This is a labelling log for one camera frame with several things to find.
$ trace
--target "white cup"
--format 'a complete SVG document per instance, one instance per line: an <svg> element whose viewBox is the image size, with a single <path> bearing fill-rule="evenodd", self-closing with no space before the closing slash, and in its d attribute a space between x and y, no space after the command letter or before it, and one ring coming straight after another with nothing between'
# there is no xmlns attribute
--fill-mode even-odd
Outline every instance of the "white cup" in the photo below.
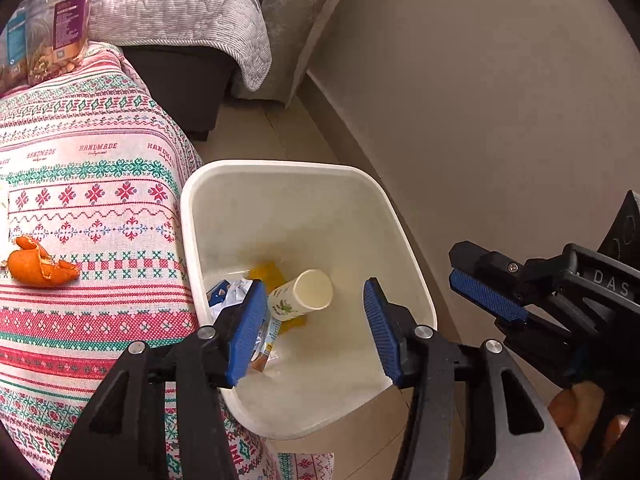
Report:
<svg viewBox="0 0 640 480"><path fill-rule="evenodd" d="M309 269L276 288L267 298L267 306L275 319L286 321L328 307L333 297L329 277L322 270Z"/></svg>

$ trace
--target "white trash bin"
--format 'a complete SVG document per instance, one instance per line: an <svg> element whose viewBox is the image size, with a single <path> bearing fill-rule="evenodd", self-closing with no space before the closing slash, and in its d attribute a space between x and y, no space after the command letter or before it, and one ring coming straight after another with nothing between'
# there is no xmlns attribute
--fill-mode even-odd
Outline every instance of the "white trash bin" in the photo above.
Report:
<svg viewBox="0 0 640 480"><path fill-rule="evenodd" d="M212 162L181 199L182 234L198 322L212 323L206 291L273 260L287 280L331 277L334 299L306 326L276 339L279 359L222 394L261 436L289 440L345 416L388 388L362 304L375 276L389 301L436 328L414 254L382 188L347 166L262 160Z"/></svg>

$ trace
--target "plastic wrapper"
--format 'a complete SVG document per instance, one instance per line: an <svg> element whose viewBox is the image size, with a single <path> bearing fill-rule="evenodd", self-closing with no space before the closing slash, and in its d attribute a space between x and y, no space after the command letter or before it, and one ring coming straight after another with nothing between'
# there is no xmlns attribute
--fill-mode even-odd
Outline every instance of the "plastic wrapper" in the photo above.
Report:
<svg viewBox="0 0 640 480"><path fill-rule="evenodd" d="M30 85L82 64L91 0L28 0L27 69Z"/></svg>
<svg viewBox="0 0 640 480"><path fill-rule="evenodd" d="M215 287L213 287L207 293L207 300L209 301L209 307L211 315L214 321L220 315L220 312L227 307L236 306L242 303L249 288L251 287L252 280L237 280L229 283L227 280L222 280ZM258 337L256 338L254 345L254 355L252 356L249 368L258 370L259 372L264 370L264 366L267 361L276 359L278 356L276 352L273 352L273 342L278 336L280 331L281 321L271 317L270 312L264 314Z"/></svg>
<svg viewBox="0 0 640 480"><path fill-rule="evenodd" d="M0 94L27 82L26 12L20 7L0 34Z"/></svg>

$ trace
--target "patterned tablecloth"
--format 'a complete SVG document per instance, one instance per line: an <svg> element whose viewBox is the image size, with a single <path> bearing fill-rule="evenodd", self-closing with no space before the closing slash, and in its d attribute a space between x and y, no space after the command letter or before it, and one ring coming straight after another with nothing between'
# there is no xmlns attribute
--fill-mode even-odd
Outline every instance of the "patterned tablecloth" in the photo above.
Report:
<svg viewBox="0 0 640 480"><path fill-rule="evenodd" d="M178 342L196 326L178 206L201 163L109 45L91 44L78 72L0 100L11 236L30 234L81 269L54 290L0 270L0 420L44 478L128 343ZM330 479L332 455L275 457L222 409L241 480ZM169 470L180 478L172 384L165 421Z"/></svg>

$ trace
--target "plastic bag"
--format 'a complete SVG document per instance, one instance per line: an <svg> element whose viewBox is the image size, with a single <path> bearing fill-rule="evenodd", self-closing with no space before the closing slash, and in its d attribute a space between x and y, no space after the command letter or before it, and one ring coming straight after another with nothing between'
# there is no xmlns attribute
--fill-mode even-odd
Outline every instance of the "plastic bag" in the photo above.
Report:
<svg viewBox="0 0 640 480"><path fill-rule="evenodd" d="M0 94L26 83L26 12L20 7L0 34Z"/></svg>
<svg viewBox="0 0 640 480"><path fill-rule="evenodd" d="M28 81L36 85L82 64L91 0L29 0Z"/></svg>

